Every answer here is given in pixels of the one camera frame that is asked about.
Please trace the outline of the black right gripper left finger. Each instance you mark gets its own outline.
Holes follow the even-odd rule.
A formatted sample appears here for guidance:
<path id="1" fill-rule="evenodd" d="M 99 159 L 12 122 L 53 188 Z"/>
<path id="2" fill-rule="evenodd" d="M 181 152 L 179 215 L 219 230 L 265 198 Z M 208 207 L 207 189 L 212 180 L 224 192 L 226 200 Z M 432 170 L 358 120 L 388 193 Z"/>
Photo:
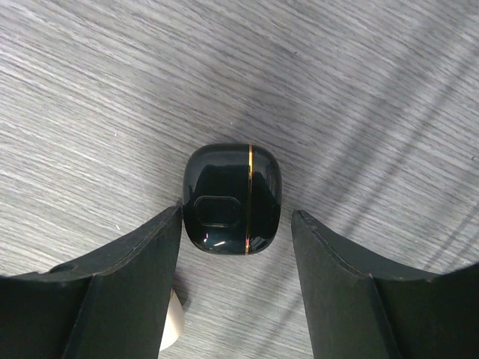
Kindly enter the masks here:
<path id="1" fill-rule="evenodd" d="M 3 358 L 156 358 L 180 247 L 182 212 L 45 273 L 1 278 Z"/>

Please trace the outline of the black gold-trimmed earbud case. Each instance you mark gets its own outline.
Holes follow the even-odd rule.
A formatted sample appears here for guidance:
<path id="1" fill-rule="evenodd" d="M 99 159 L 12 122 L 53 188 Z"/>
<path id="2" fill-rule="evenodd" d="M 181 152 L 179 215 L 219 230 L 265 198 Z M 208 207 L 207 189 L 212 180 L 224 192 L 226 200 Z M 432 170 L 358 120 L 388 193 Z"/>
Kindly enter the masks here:
<path id="1" fill-rule="evenodd" d="M 257 254 L 275 238 L 281 198 L 281 170 L 270 151 L 253 144 L 201 147 L 183 176 L 187 235 L 211 254 Z"/>

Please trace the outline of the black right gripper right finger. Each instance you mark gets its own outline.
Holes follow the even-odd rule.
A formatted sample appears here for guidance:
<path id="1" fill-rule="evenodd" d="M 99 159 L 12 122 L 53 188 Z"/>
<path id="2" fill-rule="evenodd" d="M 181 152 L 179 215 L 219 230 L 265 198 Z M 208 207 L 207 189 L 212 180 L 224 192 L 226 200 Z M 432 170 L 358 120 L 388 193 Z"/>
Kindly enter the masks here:
<path id="1" fill-rule="evenodd" d="M 293 248 L 315 358 L 476 358 L 478 266 L 434 274 L 338 235 L 304 210 Z"/>

